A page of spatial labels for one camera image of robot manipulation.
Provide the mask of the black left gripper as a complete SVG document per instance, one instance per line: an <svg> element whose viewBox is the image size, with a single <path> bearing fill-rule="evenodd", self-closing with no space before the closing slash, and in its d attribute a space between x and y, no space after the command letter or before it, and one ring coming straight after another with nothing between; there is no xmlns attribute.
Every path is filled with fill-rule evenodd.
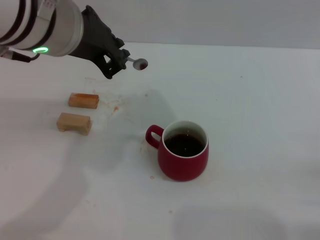
<svg viewBox="0 0 320 240"><path fill-rule="evenodd" d="M111 80L115 74L127 68L126 62L131 54L123 48L124 41L112 33L91 6L87 5L81 16L82 37L69 55L93 62Z"/></svg>

